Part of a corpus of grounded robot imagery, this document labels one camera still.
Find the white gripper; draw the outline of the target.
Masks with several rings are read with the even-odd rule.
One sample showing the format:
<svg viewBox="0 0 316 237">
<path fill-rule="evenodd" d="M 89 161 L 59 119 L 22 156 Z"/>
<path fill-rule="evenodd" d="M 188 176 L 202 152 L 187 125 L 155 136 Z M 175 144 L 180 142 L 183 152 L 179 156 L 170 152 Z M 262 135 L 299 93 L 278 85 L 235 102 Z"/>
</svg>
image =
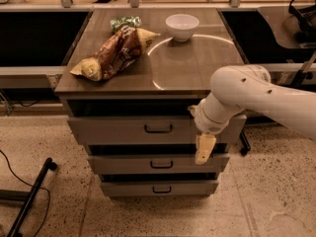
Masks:
<svg viewBox="0 0 316 237">
<path fill-rule="evenodd" d="M 213 134 L 220 133 L 229 124 L 231 113 L 214 97 L 202 99 L 197 106 L 188 106 L 188 111 L 194 117 L 197 129 L 202 132 L 196 137 L 196 163 L 202 165 L 215 146 Z"/>
</svg>

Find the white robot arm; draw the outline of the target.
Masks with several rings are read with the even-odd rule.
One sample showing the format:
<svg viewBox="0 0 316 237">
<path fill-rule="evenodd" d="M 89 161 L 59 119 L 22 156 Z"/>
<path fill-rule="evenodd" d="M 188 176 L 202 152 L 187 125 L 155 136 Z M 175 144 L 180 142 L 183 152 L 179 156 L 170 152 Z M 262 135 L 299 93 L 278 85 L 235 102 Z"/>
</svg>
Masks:
<svg viewBox="0 0 316 237">
<path fill-rule="evenodd" d="M 189 111 L 199 131 L 196 163 L 208 160 L 215 136 L 245 110 L 262 114 L 316 140 L 316 94 L 275 85 L 260 65 L 229 65 L 210 77 L 210 93 Z"/>
</svg>

